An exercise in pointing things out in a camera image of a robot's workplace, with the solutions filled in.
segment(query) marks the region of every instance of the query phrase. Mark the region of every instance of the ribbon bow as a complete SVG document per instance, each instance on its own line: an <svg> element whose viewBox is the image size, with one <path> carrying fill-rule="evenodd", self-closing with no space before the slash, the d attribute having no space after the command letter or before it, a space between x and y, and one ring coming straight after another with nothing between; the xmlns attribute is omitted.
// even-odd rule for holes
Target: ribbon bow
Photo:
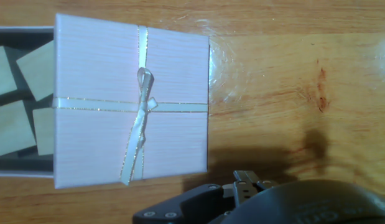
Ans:
<svg viewBox="0 0 385 224"><path fill-rule="evenodd" d="M144 160L144 143L145 143L145 128L147 124L148 113L157 107L154 98L149 98L152 85L154 84L154 76L147 68L140 68L137 72L139 84L139 105L137 117L131 128L126 155L123 161L121 171L121 182L129 185L131 178L142 178L142 163Z"/></svg>

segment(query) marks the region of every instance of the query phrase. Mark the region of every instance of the wooden block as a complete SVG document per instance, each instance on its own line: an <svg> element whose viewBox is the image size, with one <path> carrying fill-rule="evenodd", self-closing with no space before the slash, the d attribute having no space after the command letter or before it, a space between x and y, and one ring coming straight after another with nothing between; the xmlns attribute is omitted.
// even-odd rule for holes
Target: wooden block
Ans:
<svg viewBox="0 0 385 224"><path fill-rule="evenodd" d="M36 101L53 93L54 41L23 56L17 63Z"/></svg>
<svg viewBox="0 0 385 224"><path fill-rule="evenodd" d="M54 110L44 108L33 110L37 150L39 155L54 153Z"/></svg>
<svg viewBox="0 0 385 224"><path fill-rule="evenodd" d="M21 50L0 47L0 96L29 91L16 60L24 55Z"/></svg>
<svg viewBox="0 0 385 224"><path fill-rule="evenodd" d="M0 107L0 156L35 146L25 104L17 101Z"/></svg>

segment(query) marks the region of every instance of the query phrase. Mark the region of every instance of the pink gift box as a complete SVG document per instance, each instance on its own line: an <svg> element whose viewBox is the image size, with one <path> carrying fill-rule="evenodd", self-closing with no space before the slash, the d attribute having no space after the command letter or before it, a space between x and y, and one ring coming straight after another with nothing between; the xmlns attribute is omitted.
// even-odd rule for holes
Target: pink gift box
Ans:
<svg viewBox="0 0 385 224"><path fill-rule="evenodd" d="M119 182L137 111L117 108L138 106L140 42L137 25L57 15L54 98L76 106L54 104L56 188ZM142 178L205 172L209 38L148 28L147 43L150 96L204 110L149 112Z"/></svg>

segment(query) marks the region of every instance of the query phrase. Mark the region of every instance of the wooden table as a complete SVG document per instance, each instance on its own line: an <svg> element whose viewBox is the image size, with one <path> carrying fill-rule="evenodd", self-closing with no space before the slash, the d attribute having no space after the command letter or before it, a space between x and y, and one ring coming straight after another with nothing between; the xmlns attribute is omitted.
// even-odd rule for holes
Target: wooden table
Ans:
<svg viewBox="0 0 385 224"><path fill-rule="evenodd" d="M56 12L211 36L209 173L68 190L0 178L0 222L130 223L234 169L385 194L385 0L0 0L0 26Z"/></svg>

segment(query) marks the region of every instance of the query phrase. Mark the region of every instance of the open box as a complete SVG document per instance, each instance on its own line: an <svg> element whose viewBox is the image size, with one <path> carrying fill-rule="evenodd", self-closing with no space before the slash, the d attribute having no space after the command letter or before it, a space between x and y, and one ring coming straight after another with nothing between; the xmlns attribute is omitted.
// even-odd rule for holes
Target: open box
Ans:
<svg viewBox="0 0 385 224"><path fill-rule="evenodd" d="M53 27L0 27L0 46L11 47L22 50L25 54L52 41ZM32 94L9 93L0 96L0 105L17 100L34 101ZM32 118L32 107L50 107L52 95L39 103L32 103L33 106L26 108L29 123L34 127ZM38 156L37 146L33 146L18 152L13 152L0 156L0 176L1 177L53 177L53 155Z"/></svg>
<svg viewBox="0 0 385 224"><path fill-rule="evenodd" d="M0 175L64 188L207 171L209 37L61 14L55 27L0 27L17 49L53 39L54 157L2 156Z"/></svg>

